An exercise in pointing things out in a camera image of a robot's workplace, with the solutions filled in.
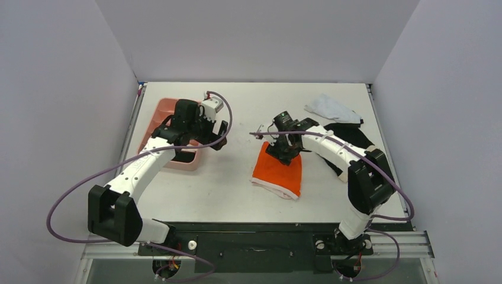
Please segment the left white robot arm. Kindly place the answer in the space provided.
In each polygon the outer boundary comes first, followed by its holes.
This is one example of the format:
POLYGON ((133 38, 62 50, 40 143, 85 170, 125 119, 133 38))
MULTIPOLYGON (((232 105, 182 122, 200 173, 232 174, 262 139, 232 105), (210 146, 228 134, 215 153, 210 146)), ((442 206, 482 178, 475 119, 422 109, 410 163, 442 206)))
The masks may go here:
POLYGON ((216 116, 226 105, 224 99, 207 96, 201 102, 180 99, 173 114, 158 123, 145 145, 119 175, 88 193, 88 230, 109 241, 130 246, 151 242, 161 254, 176 249, 170 226, 141 217, 137 201, 154 177, 182 149, 196 141, 196 148, 220 150, 227 142, 229 123, 222 121, 215 133, 216 116))

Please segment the orange underwear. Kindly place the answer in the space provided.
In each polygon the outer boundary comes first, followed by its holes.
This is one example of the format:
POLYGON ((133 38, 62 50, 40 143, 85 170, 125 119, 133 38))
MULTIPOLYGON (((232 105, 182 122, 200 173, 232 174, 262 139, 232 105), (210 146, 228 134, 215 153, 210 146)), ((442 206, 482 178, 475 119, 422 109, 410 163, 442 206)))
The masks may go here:
POLYGON ((260 186, 282 199, 296 201, 301 196, 303 161, 301 156, 293 158, 290 165, 282 164, 266 152, 268 142, 261 146, 251 183, 260 186))

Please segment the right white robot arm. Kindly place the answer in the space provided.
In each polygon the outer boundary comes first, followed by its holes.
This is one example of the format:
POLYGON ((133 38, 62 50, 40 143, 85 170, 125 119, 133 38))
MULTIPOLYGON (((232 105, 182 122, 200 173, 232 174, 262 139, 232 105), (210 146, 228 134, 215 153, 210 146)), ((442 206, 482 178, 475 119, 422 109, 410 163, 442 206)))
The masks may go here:
POLYGON ((350 202, 346 216, 334 231, 339 253, 351 254, 365 247, 363 235, 373 215, 394 194, 388 160, 378 148, 363 149, 327 130, 317 121, 291 118, 284 111, 268 128, 266 153, 289 166, 302 151, 310 151, 338 168, 347 184, 350 202))

